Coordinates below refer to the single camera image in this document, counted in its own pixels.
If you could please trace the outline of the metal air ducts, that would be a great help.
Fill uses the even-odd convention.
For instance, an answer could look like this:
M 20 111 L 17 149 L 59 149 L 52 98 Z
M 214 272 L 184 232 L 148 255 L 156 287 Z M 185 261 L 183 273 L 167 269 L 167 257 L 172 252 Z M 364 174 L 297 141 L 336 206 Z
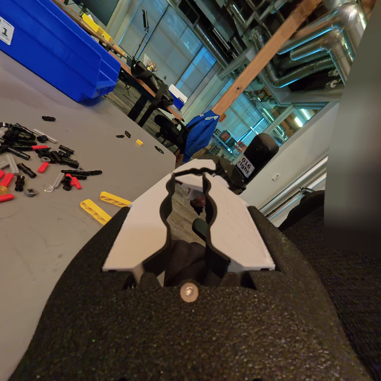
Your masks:
M 190 23 L 236 79 L 301 1 L 181 1 Z M 262 70 L 273 88 L 308 91 L 305 78 L 335 77 L 345 84 L 376 1 L 321 1 Z

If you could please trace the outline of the white blue box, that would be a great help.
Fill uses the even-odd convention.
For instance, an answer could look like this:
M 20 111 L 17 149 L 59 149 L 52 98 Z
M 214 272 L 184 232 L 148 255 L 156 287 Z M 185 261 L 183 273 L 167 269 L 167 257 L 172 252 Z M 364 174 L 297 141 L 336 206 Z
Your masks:
M 184 107 L 184 104 L 187 102 L 188 98 L 173 84 L 171 84 L 168 89 L 173 97 L 174 107 L 176 107 L 178 110 L 181 110 Z

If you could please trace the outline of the black office chair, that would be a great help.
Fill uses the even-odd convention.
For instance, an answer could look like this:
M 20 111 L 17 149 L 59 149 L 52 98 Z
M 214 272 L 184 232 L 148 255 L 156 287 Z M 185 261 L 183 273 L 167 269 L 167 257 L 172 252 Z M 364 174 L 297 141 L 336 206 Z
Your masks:
M 159 132 L 155 134 L 157 138 L 163 138 L 162 144 L 169 142 L 167 148 L 175 145 L 180 154 L 185 153 L 186 142 L 191 128 L 185 126 L 181 121 L 177 125 L 163 115 L 154 117 L 154 122 L 159 126 Z

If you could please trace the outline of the wooden ceiling beam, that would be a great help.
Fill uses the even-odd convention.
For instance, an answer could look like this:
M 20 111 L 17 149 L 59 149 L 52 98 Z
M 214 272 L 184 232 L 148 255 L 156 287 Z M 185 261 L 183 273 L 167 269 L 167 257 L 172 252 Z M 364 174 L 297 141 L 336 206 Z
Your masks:
M 250 64 L 247 65 L 212 108 L 212 111 L 219 115 L 219 122 L 222 122 L 226 118 L 226 110 L 235 102 L 260 71 L 264 69 L 267 63 L 270 62 L 320 3 L 321 0 L 303 0 L 297 4 L 284 23 L 277 29 L 264 47 L 260 49 Z

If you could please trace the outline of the blue storage bin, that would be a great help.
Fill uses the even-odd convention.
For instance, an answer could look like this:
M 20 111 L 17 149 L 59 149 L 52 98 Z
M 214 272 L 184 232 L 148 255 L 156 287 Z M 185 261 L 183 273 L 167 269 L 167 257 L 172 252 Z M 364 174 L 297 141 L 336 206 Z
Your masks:
M 52 1 L 0 2 L 3 53 L 72 100 L 111 93 L 121 64 Z

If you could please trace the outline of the yellow beam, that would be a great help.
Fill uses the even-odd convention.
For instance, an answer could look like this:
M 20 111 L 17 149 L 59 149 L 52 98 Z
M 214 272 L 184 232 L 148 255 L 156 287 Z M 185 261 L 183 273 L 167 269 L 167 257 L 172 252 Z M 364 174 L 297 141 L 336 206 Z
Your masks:
M 106 225 L 112 218 L 90 199 L 80 202 L 80 207 L 87 213 L 89 213 L 96 221 L 101 223 L 103 226 Z
M 99 199 L 118 207 L 129 207 L 132 202 L 108 192 L 101 192 Z

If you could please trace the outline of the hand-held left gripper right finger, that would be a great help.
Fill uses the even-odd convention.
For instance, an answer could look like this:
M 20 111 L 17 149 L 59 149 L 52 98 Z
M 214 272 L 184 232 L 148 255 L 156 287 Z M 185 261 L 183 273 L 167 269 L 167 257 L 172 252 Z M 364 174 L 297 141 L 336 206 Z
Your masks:
M 206 196 L 207 264 L 215 274 L 275 270 L 249 206 L 218 179 L 203 174 Z

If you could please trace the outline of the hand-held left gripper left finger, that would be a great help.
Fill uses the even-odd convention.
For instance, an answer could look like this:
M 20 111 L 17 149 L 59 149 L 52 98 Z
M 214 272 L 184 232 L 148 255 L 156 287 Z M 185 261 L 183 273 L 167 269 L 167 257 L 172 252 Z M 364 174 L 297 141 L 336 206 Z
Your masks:
M 137 283 L 144 272 L 162 277 L 171 253 L 167 218 L 174 186 L 174 173 L 169 173 L 132 202 L 102 271 L 131 272 Z

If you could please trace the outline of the black bag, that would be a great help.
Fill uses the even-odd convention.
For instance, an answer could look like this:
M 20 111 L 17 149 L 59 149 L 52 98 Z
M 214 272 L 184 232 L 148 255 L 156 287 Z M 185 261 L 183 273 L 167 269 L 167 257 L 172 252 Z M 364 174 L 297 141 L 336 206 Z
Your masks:
M 150 71 L 141 61 L 135 59 L 131 60 L 131 75 L 135 79 L 143 81 L 152 91 L 162 93 L 162 100 L 164 100 L 168 106 L 174 104 L 174 97 L 169 91 L 169 86 L 159 77 L 157 77 L 152 71 Z

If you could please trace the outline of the yellow plastic part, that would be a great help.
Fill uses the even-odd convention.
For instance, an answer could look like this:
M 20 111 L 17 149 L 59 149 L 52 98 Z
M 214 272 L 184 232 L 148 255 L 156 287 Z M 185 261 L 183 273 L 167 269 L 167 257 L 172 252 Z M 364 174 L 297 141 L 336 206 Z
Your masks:
M 102 29 L 96 22 L 94 22 L 91 15 L 87 15 L 86 13 L 83 13 L 81 16 L 83 21 L 96 33 L 104 37 L 108 42 L 113 43 L 113 38 L 104 30 Z

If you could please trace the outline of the metal handrail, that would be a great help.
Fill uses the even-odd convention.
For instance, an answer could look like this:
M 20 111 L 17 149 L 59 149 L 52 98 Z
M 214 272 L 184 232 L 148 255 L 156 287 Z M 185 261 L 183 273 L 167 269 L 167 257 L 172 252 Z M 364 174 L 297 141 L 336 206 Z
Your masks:
M 314 192 L 315 188 L 326 180 L 327 162 L 328 155 L 325 155 L 315 165 L 262 206 L 260 212 L 271 220 L 299 201 L 302 196 Z

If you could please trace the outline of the pile of black red pins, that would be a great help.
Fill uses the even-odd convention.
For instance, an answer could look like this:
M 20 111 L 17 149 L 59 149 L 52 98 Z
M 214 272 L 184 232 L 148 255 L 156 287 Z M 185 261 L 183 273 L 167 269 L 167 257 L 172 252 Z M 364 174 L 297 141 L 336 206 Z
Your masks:
M 56 178 L 45 184 L 43 192 L 62 187 L 64 191 L 82 189 L 81 182 L 102 174 L 99 169 L 85 170 L 74 157 L 75 150 L 38 129 L 30 130 L 19 123 L 1 122 L 0 202 L 14 200 L 16 193 L 35 197 L 39 191 L 31 180 L 53 173 Z

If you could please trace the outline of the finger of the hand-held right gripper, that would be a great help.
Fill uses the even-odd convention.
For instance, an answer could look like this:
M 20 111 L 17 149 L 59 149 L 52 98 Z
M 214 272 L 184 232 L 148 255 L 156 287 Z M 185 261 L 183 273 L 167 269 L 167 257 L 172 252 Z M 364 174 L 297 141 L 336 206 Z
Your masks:
M 178 183 L 183 188 L 192 189 L 195 191 L 203 191 L 203 176 L 196 174 L 185 174 L 178 176 Z
M 193 159 L 173 171 L 175 179 L 202 179 L 204 174 L 216 175 L 216 163 L 212 159 Z

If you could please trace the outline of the person's right hand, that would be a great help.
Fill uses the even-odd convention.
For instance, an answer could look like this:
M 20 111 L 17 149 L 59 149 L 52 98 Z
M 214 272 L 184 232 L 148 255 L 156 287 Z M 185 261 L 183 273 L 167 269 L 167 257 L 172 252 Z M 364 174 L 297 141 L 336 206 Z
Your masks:
M 196 198 L 190 200 L 190 206 L 194 209 L 198 216 L 200 216 L 206 205 L 206 197 L 204 194 L 198 195 Z

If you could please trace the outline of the blue jacket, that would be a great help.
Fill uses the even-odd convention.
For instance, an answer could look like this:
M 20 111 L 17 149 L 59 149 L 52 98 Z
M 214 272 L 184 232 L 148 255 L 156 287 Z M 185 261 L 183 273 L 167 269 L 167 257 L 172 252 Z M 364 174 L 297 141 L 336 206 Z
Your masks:
M 216 130 L 220 116 L 212 110 L 195 116 L 187 125 L 189 130 L 185 148 L 183 149 L 183 162 L 190 161 L 192 156 L 205 148 Z

